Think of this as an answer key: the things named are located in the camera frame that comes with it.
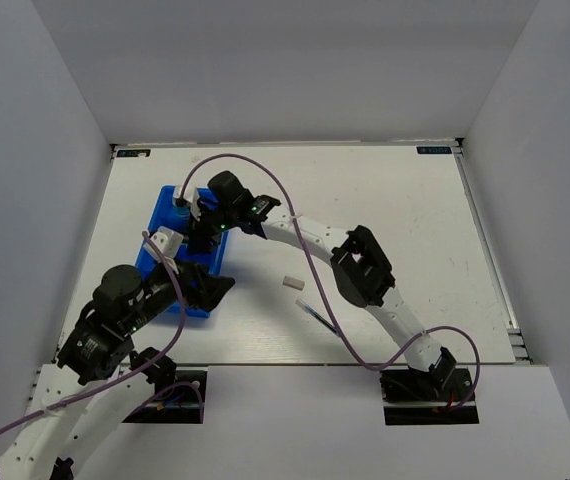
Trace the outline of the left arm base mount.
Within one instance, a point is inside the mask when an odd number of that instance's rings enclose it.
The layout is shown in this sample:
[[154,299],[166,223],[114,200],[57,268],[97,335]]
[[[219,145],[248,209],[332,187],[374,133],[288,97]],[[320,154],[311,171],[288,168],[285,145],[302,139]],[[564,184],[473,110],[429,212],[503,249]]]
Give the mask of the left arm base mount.
[[178,369],[171,389],[156,387],[154,398],[137,407],[123,422],[125,424],[190,425],[202,424],[207,393],[207,369]]

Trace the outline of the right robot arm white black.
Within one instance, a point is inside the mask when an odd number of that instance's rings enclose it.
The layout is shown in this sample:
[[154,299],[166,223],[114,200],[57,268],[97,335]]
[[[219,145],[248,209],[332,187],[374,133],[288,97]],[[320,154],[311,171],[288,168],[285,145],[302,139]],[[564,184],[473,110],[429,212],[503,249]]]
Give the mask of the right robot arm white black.
[[308,251],[331,267],[337,290],[348,303],[366,310],[398,346],[406,348],[404,357],[424,396],[437,399],[451,389],[455,358],[405,303],[391,262],[370,229],[358,225],[345,230],[295,217],[278,199],[252,195],[229,171],[214,176],[208,188],[211,200],[197,193],[187,200],[184,187],[174,192],[175,205],[190,212],[189,248],[205,252],[217,235],[238,228]]

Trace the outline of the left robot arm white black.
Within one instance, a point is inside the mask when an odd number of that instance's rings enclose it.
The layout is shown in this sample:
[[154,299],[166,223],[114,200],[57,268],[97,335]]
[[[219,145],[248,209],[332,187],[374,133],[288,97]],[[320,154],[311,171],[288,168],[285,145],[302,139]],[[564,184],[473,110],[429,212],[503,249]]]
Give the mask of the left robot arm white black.
[[20,432],[0,456],[0,479],[71,479],[137,409],[192,389],[178,380],[167,349],[138,352],[133,336],[173,304],[214,310],[234,284],[170,259],[148,275],[132,265],[110,268],[60,349],[40,408],[11,423]]

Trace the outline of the grey white eraser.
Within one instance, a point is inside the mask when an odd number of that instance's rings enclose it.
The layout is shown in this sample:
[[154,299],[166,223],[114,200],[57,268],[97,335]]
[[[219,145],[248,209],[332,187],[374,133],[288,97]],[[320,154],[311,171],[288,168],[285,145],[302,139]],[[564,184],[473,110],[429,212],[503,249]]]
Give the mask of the grey white eraser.
[[282,284],[288,288],[302,291],[305,288],[305,282],[291,276],[284,276]]

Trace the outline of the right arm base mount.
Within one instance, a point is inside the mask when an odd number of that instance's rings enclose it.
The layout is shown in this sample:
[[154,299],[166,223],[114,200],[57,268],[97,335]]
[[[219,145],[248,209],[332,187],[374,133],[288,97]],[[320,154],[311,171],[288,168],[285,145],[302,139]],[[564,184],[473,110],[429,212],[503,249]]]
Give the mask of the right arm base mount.
[[409,369],[385,370],[379,377],[386,426],[454,426],[480,423],[475,395],[460,408],[472,378],[457,368],[445,386],[434,389]]

